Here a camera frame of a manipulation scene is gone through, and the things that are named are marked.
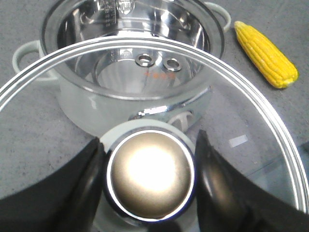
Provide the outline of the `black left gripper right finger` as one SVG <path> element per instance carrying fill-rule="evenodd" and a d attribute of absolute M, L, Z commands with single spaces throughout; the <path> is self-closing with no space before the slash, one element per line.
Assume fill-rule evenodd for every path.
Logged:
<path fill-rule="evenodd" d="M 200 130 L 195 149 L 196 197 L 202 232 L 307 232 L 309 216 L 259 188 Z"/>

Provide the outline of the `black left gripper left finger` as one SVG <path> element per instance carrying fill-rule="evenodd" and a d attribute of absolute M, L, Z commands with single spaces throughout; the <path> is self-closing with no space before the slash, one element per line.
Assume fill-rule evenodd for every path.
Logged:
<path fill-rule="evenodd" d="M 2 232 L 89 232 L 103 186 L 99 138 L 40 182 L 0 201 Z"/>

